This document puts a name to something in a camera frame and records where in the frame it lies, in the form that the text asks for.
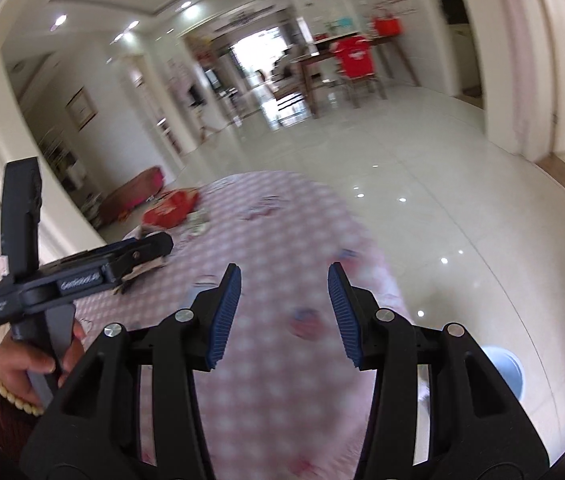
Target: wall picture frame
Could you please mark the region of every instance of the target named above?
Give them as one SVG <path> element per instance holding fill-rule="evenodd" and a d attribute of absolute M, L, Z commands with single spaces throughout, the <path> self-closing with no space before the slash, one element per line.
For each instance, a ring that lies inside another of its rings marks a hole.
<path fill-rule="evenodd" d="M 70 99 L 66 109 L 78 131 L 82 130 L 98 113 L 84 86 Z"/>

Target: beaded bracelet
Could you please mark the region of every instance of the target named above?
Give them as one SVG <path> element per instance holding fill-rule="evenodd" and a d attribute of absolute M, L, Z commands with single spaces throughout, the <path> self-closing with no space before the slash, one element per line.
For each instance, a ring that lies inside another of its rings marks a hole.
<path fill-rule="evenodd" d="M 33 416 L 41 416 L 44 413 L 44 409 L 34 406 L 19 397 L 16 397 L 12 392 L 6 389 L 5 385 L 0 380 L 0 395 L 5 397 L 11 404 L 13 404 L 19 410 L 23 410 L 25 413 Z"/>

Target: wooden table leg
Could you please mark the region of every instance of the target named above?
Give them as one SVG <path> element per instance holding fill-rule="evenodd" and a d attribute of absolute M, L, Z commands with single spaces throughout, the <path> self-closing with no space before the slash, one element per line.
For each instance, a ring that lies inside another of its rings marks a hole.
<path fill-rule="evenodd" d="M 411 75 L 413 84 L 416 86 L 422 86 L 420 85 L 420 80 L 418 79 L 418 76 L 416 75 L 415 70 L 413 69 L 413 65 L 411 65 L 411 61 L 409 61 L 409 58 L 406 57 L 405 51 L 402 49 L 402 46 L 400 46 L 400 42 L 396 38 L 392 38 L 391 44 L 395 46 L 395 49 L 398 52 L 398 56 L 400 56 L 400 59 L 402 60 L 403 64 L 406 66 L 406 69 L 409 71 L 409 75 Z"/>
<path fill-rule="evenodd" d="M 385 51 L 383 49 L 384 45 L 378 45 L 377 47 L 377 56 L 380 58 L 382 68 L 384 68 L 385 72 L 387 72 L 387 75 L 393 79 L 393 70 L 391 70 L 391 66 L 389 65 L 387 56 L 385 55 Z"/>
<path fill-rule="evenodd" d="M 300 70 L 302 72 L 302 77 L 305 80 L 305 90 L 307 91 L 307 102 L 309 104 L 309 111 L 313 117 L 318 117 L 317 107 L 315 106 L 315 95 L 313 95 L 313 84 L 311 82 L 311 75 L 309 70 L 307 70 L 307 65 L 300 64 Z"/>

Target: hand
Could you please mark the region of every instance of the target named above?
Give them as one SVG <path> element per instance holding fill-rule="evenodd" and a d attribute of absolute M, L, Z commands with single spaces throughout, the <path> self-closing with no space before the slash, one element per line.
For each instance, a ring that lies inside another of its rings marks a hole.
<path fill-rule="evenodd" d="M 77 362 L 85 354 L 81 340 L 85 338 L 85 331 L 79 322 L 74 319 L 74 338 L 62 359 L 63 373 L 58 380 L 62 386 L 74 369 Z M 40 399 L 29 382 L 27 370 L 40 374 L 50 374 L 56 365 L 53 358 L 27 343 L 14 341 L 9 331 L 0 343 L 0 380 L 5 388 L 16 397 L 40 406 Z"/>

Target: pink checkered tablecloth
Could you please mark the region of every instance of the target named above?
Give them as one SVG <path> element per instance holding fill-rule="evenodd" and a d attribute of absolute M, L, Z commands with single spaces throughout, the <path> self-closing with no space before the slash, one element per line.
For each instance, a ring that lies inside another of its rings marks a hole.
<path fill-rule="evenodd" d="M 202 425 L 219 480 L 348 480 L 373 396 L 374 372 L 347 359 L 327 290 L 339 260 L 352 285 L 408 318 L 395 279 L 367 230 L 333 190 L 299 174 L 263 171 L 200 189 L 210 228 L 171 231 L 168 266 L 123 295 L 77 302 L 88 346 L 108 323 L 152 326 L 242 270 L 242 295 L 224 359 L 195 372 Z M 144 460 L 153 462 L 150 370 L 141 387 Z"/>

